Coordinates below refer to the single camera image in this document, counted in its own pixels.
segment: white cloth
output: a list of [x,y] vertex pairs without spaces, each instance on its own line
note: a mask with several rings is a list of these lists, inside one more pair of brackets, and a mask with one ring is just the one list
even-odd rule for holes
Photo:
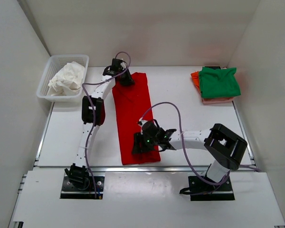
[[72,96],[79,93],[85,67],[77,62],[67,63],[50,80],[47,95]]

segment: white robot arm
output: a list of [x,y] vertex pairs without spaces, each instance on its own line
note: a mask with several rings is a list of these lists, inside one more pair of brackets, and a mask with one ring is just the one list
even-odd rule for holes
[[247,142],[222,124],[211,129],[180,132],[176,129],[163,130],[156,120],[140,120],[141,132],[134,135],[132,154],[154,151],[154,146],[165,150],[202,149],[209,151],[215,161],[206,177],[220,182],[230,170],[237,170],[245,153]]
[[[102,81],[106,81],[110,78],[111,78],[111,76],[103,76]],[[110,81],[107,81],[107,82],[99,85],[91,95],[92,100],[96,100],[96,102],[98,100],[99,102],[102,102],[102,105],[103,105],[103,101],[105,100],[105,98],[107,97],[107,95],[109,94],[109,92],[111,91],[111,89],[114,86],[115,86],[115,80],[110,80]],[[87,105],[88,105],[87,106],[88,110],[86,107],[85,107],[85,110],[86,110],[87,115],[89,115],[89,113],[91,113],[91,111],[92,111],[91,106],[89,106],[88,102],[85,102],[85,103],[87,103]],[[97,104],[95,104],[95,109],[101,109],[101,106],[96,107],[96,105]],[[86,160],[85,160],[86,139],[87,139],[87,136],[88,136],[88,134],[92,128],[92,125],[93,125],[93,123],[87,123],[87,122],[85,122],[83,124],[83,132],[82,132],[77,156],[75,159],[75,166],[77,166],[77,167],[83,167],[83,166],[87,167]],[[94,127],[93,131],[91,132],[91,136],[89,138],[87,148],[91,148],[91,146],[93,145],[94,140],[95,140],[95,136],[99,130],[99,127],[100,127],[100,125],[96,125]]]

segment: folded green shirt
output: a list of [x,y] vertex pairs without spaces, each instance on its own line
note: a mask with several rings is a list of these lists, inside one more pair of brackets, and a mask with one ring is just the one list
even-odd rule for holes
[[203,67],[199,72],[200,95],[202,98],[234,97],[241,95],[234,78],[236,68],[211,69]]

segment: laundry basket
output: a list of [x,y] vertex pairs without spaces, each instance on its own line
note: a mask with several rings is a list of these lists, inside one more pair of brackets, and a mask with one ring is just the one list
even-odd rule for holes
[[79,102],[81,100],[82,87],[77,95],[73,96],[50,96],[48,83],[55,74],[63,68],[67,63],[77,62],[85,67],[82,83],[86,79],[87,66],[89,64],[89,56],[87,55],[55,55],[48,59],[46,68],[43,72],[41,81],[37,89],[37,97],[47,99],[51,102]]

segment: orange cloth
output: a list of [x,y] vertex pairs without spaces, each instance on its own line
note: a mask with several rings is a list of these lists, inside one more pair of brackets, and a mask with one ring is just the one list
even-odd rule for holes
[[[200,93],[200,78],[199,78],[199,72],[191,73],[192,81],[195,85],[195,87],[198,89]],[[203,104],[209,105],[209,104],[218,104],[218,103],[226,103],[233,101],[234,97],[222,97],[222,98],[202,98],[201,101]]]

